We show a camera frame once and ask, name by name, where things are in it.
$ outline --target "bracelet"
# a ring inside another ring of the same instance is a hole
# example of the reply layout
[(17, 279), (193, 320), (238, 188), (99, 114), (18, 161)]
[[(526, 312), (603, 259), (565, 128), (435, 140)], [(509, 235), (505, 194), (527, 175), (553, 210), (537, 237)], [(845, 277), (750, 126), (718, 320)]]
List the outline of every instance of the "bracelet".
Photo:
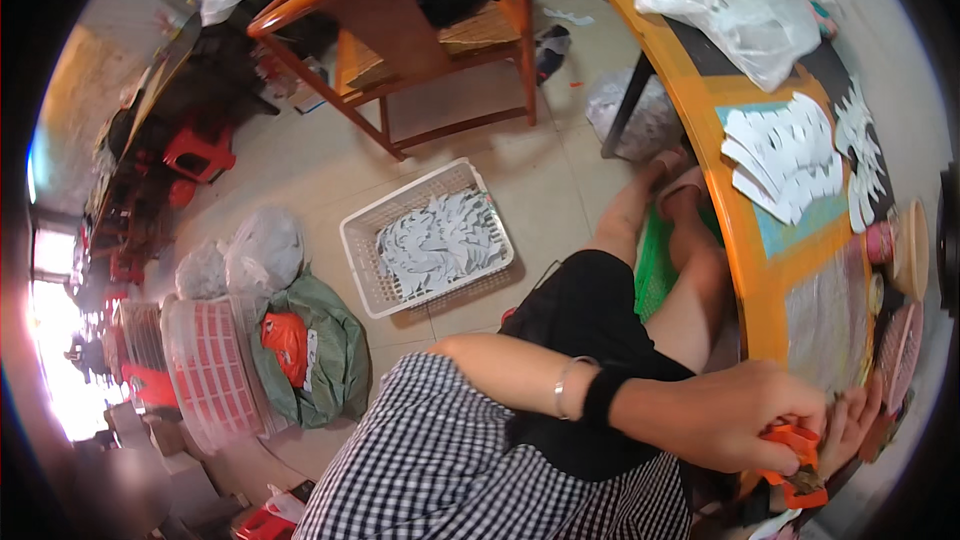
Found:
[(567, 376), (570, 373), (570, 370), (573, 369), (573, 364), (577, 363), (591, 364), (594, 367), (600, 366), (600, 363), (597, 362), (596, 358), (583, 354), (580, 356), (574, 356), (570, 359), (566, 366), (563, 367), (563, 371), (560, 372), (559, 379), (557, 379), (557, 384), (553, 388), (553, 400), (556, 403), (557, 413), (559, 414), (560, 421), (567, 421), (570, 419), (570, 417), (564, 414), (564, 410), (560, 407), (560, 401), (564, 397), (564, 382), (567, 381)]

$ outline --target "slipper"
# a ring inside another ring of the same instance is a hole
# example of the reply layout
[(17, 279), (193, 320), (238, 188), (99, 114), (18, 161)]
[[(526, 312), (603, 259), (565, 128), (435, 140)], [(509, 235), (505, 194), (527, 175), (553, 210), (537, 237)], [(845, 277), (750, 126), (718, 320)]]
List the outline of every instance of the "slipper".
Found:
[(700, 168), (699, 164), (690, 167), (690, 169), (680, 174), (677, 179), (656, 195), (656, 214), (665, 222), (668, 222), (669, 217), (664, 214), (664, 201), (677, 194), (680, 190), (689, 187), (696, 188), (700, 191), (699, 202), (703, 202), (710, 196), (710, 192), (707, 190), (707, 180), (704, 179), (704, 171)]

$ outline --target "wooden chair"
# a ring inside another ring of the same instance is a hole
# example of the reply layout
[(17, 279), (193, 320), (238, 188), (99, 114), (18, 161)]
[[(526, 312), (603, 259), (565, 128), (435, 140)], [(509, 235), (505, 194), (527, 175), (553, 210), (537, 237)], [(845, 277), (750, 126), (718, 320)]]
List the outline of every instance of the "wooden chair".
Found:
[[(320, 96), (378, 142), (397, 160), (404, 149), (477, 126), (526, 115), (537, 122), (536, 63), (531, 22), (532, 0), (490, 0), (466, 20), (434, 29), (416, 0), (274, 0), (250, 23), (246, 33), (273, 51)], [(336, 19), (336, 76), (331, 88), (286, 47), (276, 34), (313, 11)], [(463, 69), (513, 59), (526, 104), (433, 129), (409, 138), (391, 138), (387, 96)], [(357, 112), (379, 99), (378, 130)]]

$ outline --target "checkered shirt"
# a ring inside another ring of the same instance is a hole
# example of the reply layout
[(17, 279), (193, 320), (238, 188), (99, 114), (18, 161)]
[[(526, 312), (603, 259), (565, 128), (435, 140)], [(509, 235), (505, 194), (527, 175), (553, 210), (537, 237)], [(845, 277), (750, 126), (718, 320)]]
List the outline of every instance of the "checkered shirt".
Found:
[(330, 463), (294, 540), (687, 538), (677, 458), (583, 481), (533, 446), (510, 448), (510, 409), (438, 354), (408, 354)]

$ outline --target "black wristband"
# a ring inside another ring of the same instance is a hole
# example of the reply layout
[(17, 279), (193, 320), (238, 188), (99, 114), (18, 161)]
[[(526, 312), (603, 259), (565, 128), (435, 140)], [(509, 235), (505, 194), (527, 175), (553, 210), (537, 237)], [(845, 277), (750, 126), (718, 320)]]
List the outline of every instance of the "black wristband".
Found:
[(610, 426), (610, 404), (624, 382), (633, 378), (622, 367), (605, 367), (593, 378), (590, 388), (583, 398), (581, 421), (594, 429), (606, 429)]

